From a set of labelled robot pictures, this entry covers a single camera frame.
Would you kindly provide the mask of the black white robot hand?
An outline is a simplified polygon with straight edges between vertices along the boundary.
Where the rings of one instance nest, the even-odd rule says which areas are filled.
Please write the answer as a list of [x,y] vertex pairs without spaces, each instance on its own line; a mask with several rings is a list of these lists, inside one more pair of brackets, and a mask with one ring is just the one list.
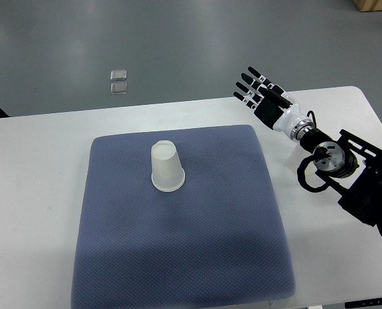
[[233,95],[269,129],[283,132],[292,141],[299,142],[307,132],[316,128],[313,119],[301,112],[298,102],[259,71],[249,66],[241,78],[236,83],[239,91]]

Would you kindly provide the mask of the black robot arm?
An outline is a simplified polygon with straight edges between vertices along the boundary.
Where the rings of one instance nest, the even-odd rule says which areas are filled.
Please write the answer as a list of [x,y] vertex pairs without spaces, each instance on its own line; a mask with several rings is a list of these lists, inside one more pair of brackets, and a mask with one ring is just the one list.
[[300,131],[300,146],[310,156],[297,168],[298,182],[314,193],[333,188],[342,209],[382,237],[382,150],[344,129],[339,133],[333,140],[316,122]]

